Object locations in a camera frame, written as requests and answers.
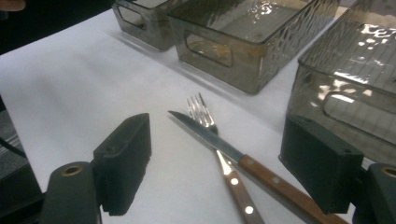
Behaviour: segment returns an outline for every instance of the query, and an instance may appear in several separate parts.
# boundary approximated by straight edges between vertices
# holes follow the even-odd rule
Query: knife handle rivet
[[[275,176],[275,177],[273,177],[273,182],[275,183],[275,184],[279,184],[280,183],[280,179],[279,179],[279,177],[277,177],[277,176]]]
[[[247,165],[253,165],[254,161],[253,160],[247,160]]]

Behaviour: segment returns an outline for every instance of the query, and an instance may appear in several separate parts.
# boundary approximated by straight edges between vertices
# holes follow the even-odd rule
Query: black cable
[[[25,159],[27,159],[26,154],[24,152],[20,151],[19,149],[17,149],[14,146],[12,146],[10,143],[8,143],[3,138],[0,138],[0,145],[5,147],[6,149],[8,149],[10,152],[13,152],[13,153],[17,154],[18,156],[24,157]]]

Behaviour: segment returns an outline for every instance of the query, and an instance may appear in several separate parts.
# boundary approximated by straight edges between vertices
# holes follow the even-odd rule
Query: fork tines
[[[187,99],[187,104],[190,112],[190,116],[200,122],[201,125],[204,125],[206,128],[214,125],[214,120],[212,116],[209,114],[205,106],[204,99],[201,96],[201,93],[198,93],[198,96],[192,96],[190,99]]]

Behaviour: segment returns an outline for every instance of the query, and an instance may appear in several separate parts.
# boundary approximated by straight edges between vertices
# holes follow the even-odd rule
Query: wooden knife handle
[[[248,191],[242,182],[239,174],[236,171],[231,171],[225,175],[227,186],[233,194],[233,199],[238,205],[239,211],[247,224],[261,224],[264,223],[259,211],[248,195]]]
[[[265,187],[272,190],[283,199],[289,201],[301,212],[311,217],[318,223],[346,223],[337,215],[324,215],[318,205],[306,194],[299,191],[293,185],[270,171],[259,162],[255,161],[249,155],[245,155],[238,162],[245,171],[264,184]]]

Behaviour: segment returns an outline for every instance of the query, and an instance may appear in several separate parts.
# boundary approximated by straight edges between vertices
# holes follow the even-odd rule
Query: metal ring
[[[62,171],[62,175],[63,176],[76,175],[76,174],[78,174],[81,171],[82,171],[82,166],[80,166],[80,165],[72,165],[72,166],[69,166],[69,167],[65,168]]]
[[[382,167],[381,171],[385,175],[396,178],[396,169],[393,167]]]

